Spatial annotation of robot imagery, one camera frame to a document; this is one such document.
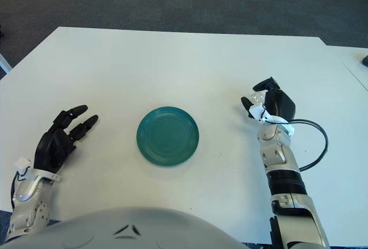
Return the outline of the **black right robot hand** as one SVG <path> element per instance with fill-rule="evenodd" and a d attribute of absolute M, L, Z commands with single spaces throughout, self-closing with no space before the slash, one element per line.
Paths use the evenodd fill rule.
<path fill-rule="evenodd" d="M 286 121 L 294 119 L 295 103 L 274 78 L 269 77 L 252 89 L 254 92 L 249 97 L 241 97 L 249 118 L 257 121 L 272 121 L 274 117 Z"/>

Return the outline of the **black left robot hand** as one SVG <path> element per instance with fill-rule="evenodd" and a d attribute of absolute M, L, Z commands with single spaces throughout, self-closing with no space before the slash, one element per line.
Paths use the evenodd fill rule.
<path fill-rule="evenodd" d="M 76 149 L 75 142 L 84 138 L 98 121 L 98 115 L 93 115 L 83 123 L 78 124 L 69 133 L 64 131 L 74 119 L 87 109 L 88 106 L 81 105 L 67 111 L 62 110 L 58 114 L 37 145 L 33 162 L 35 169 L 53 174 L 58 173 L 69 155 Z"/>

